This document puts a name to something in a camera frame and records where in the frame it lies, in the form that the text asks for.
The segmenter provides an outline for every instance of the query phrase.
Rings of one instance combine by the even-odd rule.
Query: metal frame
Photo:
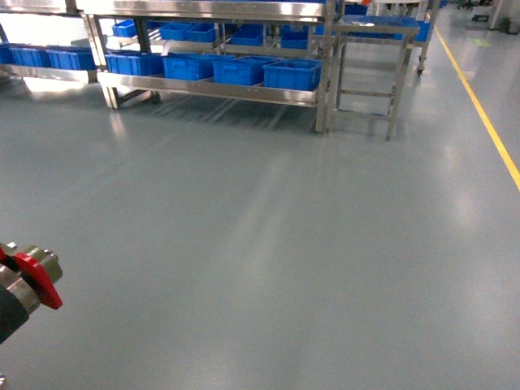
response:
[[[170,93],[186,93],[221,98],[244,99],[256,102],[271,102],[295,106],[317,107],[316,132],[326,132],[327,89],[330,81],[330,53],[332,49],[332,25],[335,15],[336,0],[327,0],[325,4],[302,2],[186,2],[136,0],[125,2],[120,0],[79,0],[78,7],[83,9],[82,18],[87,28],[89,42],[99,70],[97,78],[102,85],[106,104],[113,109],[146,91],[157,97],[158,91]],[[295,22],[313,25],[324,23],[322,38],[322,79],[316,91],[295,91],[289,89],[269,89],[260,85],[238,86],[214,84],[211,80],[197,82],[169,80],[158,77],[123,76],[111,74],[106,68],[106,44],[102,39],[99,20],[103,16],[132,17],[138,21],[140,17],[163,17],[183,20],[213,20],[215,23],[224,20],[248,20],[281,24]],[[137,29],[137,39],[141,51],[150,52],[148,32]],[[118,86],[136,88],[127,95],[119,95]]]
[[[86,15],[153,16],[181,19],[319,22],[328,4],[304,2],[212,2],[162,0],[78,0]]]
[[[82,84],[90,84],[98,80],[96,71],[66,71],[49,67],[21,67],[18,65],[0,65],[0,76],[76,81]]]
[[[75,0],[0,0],[0,12],[77,15]]]
[[[38,15],[79,16],[74,0],[0,0],[2,13],[28,13]],[[0,41],[7,35],[0,24]],[[70,71],[48,67],[21,67],[0,65],[0,77],[33,77],[47,80],[75,81],[90,84],[97,81],[96,71]]]
[[[418,32],[418,26],[391,26],[391,25],[358,25],[351,23],[334,24],[332,30],[336,33],[334,39],[334,48],[332,54],[333,69],[331,78],[331,88],[329,91],[329,104],[327,105],[326,129],[330,129],[332,121],[336,116],[343,117],[362,117],[369,119],[385,119],[388,121],[388,129],[386,134],[387,141],[390,140],[393,128],[397,119],[397,110],[401,100],[403,84],[406,77],[406,71],[410,63],[412,49],[414,48],[415,35]],[[367,92],[361,90],[343,89],[343,71],[345,67],[345,53],[347,49],[348,34],[353,32],[370,32],[370,33],[398,33],[403,34],[403,40],[400,42],[401,49],[399,59],[396,63],[396,71],[391,92]],[[371,96],[375,98],[389,98],[388,110],[386,115],[360,113],[350,110],[341,110],[342,95],[358,95]]]
[[[229,37],[226,37],[224,24],[218,24],[223,31],[223,37],[219,36],[214,42],[172,41],[160,37],[158,30],[149,31],[148,36],[152,46],[168,46],[168,52],[195,52],[195,53],[223,53],[223,54],[247,54],[247,55],[269,55],[288,59],[316,59],[316,49],[319,47],[321,36],[316,36],[309,31],[309,42],[307,49],[285,49],[277,46],[277,41],[265,41],[262,46],[230,45]],[[264,24],[264,39],[266,36],[266,25]],[[138,44],[137,37],[113,37],[120,47]]]
[[[427,58],[428,47],[430,46],[431,35],[433,34],[433,31],[436,26],[437,14],[439,13],[439,9],[440,9],[440,0],[433,0],[433,2],[431,4],[431,11],[430,11],[430,14],[428,17],[428,19],[430,21],[430,31],[428,31],[427,39],[424,42],[416,42],[416,44],[415,44],[416,46],[422,47],[421,54],[419,55],[419,65],[417,66],[417,71],[416,71],[419,76],[422,75],[422,73],[424,71],[424,63]]]

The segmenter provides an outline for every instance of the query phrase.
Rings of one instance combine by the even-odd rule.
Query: metal shelving rack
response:
[[[79,17],[75,0],[0,0],[0,13],[55,15]],[[0,24],[0,41],[7,42]],[[21,67],[18,65],[1,65],[2,77],[36,77],[41,79],[75,81],[83,84],[95,82],[95,71],[67,71],[46,67]]]
[[[157,97],[158,92],[206,95],[220,98],[235,98],[256,102],[270,102],[294,106],[316,107],[316,132],[325,132],[327,116],[327,89],[330,81],[332,51],[332,25],[335,18],[336,0],[326,3],[307,2],[212,2],[212,1],[160,1],[160,0],[78,0],[82,10],[90,45],[98,67],[97,79],[102,85],[106,104],[119,108],[124,102],[147,91]],[[109,18],[132,18],[136,22],[137,42],[141,52],[150,52],[150,36],[146,19],[162,20],[240,21],[246,23],[268,22],[270,24],[324,25],[321,60],[322,79],[315,91],[264,88],[261,85],[241,86],[214,84],[212,80],[184,81],[158,77],[124,76],[109,73],[106,66],[106,44],[102,37],[99,20]],[[134,88],[131,93],[120,95],[118,87]]]
[[[227,35],[225,24],[217,24],[220,27],[222,36],[214,42],[192,42],[192,41],[172,41],[164,40],[160,36],[158,29],[149,31],[149,41],[152,46],[162,46],[166,51],[190,52],[190,53],[219,53],[219,54],[248,54],[248,55],[269,55],[273,57],[283,57],[288,59],[315,59],[319,55],[316,51],[321,41],[321,36],[315,36],[309,31],[308,49],[285,49],[277,47],[277,41],[267,40],[266,25],[264,24],[264,44],[261,46],[231,45],[230,37]],[[137,37],[111,37],[117,41],[121,48],[127,45],[139,43]]]

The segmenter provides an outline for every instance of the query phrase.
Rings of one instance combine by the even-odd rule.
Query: shelf leg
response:
[[[139,41],[139,47],[141,53],[150,53],[152,51],[150,45],[150,37],[148,36],[148,24],[145,18],[134,18],[137,30],[137,40]]]
[[[394,85],[392,88],[394,94],[390,98],[390,106],[388,107],[390,120],[388,121],[387,141],[390,141],[390,136],[392,135],[393,128],[396,124],[397,110],[399,109],[399,102],[401,101],[403,85],[405,83],[406,78],[406,71],[408,70],[410,57],[412,55],[412,49],[414,48],[414,41],[414,36],[405,35],[403,37],[403,43],[401,45],[401,55],[399,56],[399,62],[397,63],[396,78],[394,80]]]
[[[331,85],[327,97],[327,119],[325,122],[326,131],[330,131],[332,127],[332,112],[334,108],[338,108],[341,97],[341,84],[343,75],[343,56],[345,55],[345,42],[340,42],[340,34],[334,37],[334,47],[332,50],[332,61],[331,61]]]
[[[336,0],[327,0],[327,11],[325,15],[325,31],[323,32],[322,45],[322,79],[318,87],[318,110],[316,112],[315,131],[319,133],[327,132],[327,90],[331,79],[331,48],[332,48],[332,24],[334,23],[334,13]]]
[[[97,71],[106,72],[108,69],[105,58],[106,44],[105,40],[103,39],[101,25],[99,24],[99,17],[95,15],[81,14],[81,19],[83,19],[85,30],[87,31],[90,49],[92,50],[92,54],[94,56],[94,62],[96,63]],[[103,96],[105,97],[107,106],[114,109],[119,108],[120,99],[116,88],[103,87]]]
[[[428,46],[430,45],[431,35],[433,35],[434,27],[436,25],[437,14],[439,13],[440,8],[440,0],[433,0],[431,5],[431,13],[430,13],[430,31],[428,31],[428,36],[424,45],[421,49],[421,54],[419,55],[419,65],[417,66],[417,74],[421,75],[424,71],[424,62],[426,61],[426,56],[428,54]]]

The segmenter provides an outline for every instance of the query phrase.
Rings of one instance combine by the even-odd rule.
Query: ladder rung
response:
[[[342,89],[342,95],[358,95],[358,96],[372,96],[374,98],[392,98],[391,92],[371,92],[371,91],[357,91],[355,89]]]

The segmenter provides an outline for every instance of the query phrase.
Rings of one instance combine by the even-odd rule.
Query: caster wheel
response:
[[[161,103],[161,95],[158,93],[152,93],[150,97],[148,98],[148,101],[151,104],[160,104]]]

